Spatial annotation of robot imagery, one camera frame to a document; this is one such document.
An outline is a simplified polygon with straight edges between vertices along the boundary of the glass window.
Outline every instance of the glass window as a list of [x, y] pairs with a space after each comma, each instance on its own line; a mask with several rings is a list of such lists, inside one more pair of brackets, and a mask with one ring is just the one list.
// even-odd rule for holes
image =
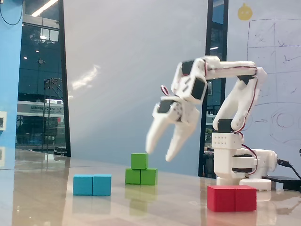
[[16, 148], [50, 153], [65, 148], [58, 12], [57, 0], [24, 1]]
[[[220, 60], [223, 60], [223, 11], [224, 1], [214, 0], [213, 16], [212, 16], [212, 30], [211, 30], [211, 46], [210, 55], [218, 56]], [[214, 155], [213, 149], [211, 148], [212, 123], [215, 119], [217, 112], [219, 111], [222, 102], [224, 100], [222, 93], [222, 86], [224, 86], [224, 79], [214, 79], [208, 82], [208, 95], [207, 95], [207, 106], [206, 106], [206, 128], [205, 128], [205, 145], [200, 147], [200, 168], [199, 176], [208, 178], [215, 178], [214, 173]]]

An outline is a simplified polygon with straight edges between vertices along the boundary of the whiteboard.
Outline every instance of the whiteboard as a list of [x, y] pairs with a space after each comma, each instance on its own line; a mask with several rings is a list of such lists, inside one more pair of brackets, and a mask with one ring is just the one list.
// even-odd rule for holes
[[[152, 111], [183, 60], [205, 54], [208, 0], [64, 0], [71, 155], [129, 166], [144, 153]], [[172, 162], [168, 129], [149, 156], [198, 174], [200, 123]]]
[[[228, 61], [254, 61], [269, 78], [244, 130], [246, 145], [274, 150], [301, 173], [301, 1], [230, 0]], [[235, 79], [226, 80], [226, 95]], [[278, 166], [271, 175], [296, 178]]]

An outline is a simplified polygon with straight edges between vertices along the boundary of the blue cube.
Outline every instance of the blue cube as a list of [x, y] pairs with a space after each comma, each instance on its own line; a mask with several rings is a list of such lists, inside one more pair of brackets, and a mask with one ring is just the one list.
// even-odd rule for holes
[[92, 195], [93, 175], [75, 175], [73, 195]]
[[93, 195], [111, 195], [112, 175], [93, 175]]

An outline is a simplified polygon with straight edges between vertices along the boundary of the whiteboard drawing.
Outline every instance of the whiteboard drawing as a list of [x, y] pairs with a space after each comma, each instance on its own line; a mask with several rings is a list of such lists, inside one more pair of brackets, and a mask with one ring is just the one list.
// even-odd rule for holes
[[[268, 123], [267, 134], [273, 140], [300, 146], [301, 19], [250, 21], [247, 60], [255, 61], [269, 74], [250, 127]], [[267, 107], [276, 110], [271, 114]]]

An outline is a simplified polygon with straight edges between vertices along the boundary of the red cube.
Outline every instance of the red cube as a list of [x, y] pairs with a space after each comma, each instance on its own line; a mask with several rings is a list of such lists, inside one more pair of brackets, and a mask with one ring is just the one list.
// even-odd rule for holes
[[235, 186], [208, 186], [207, 208], [214, 212], [235, 212]]
[[235, 189], [235, 211], [254, 211], [257, 209], [256, 188], [239, 185]]

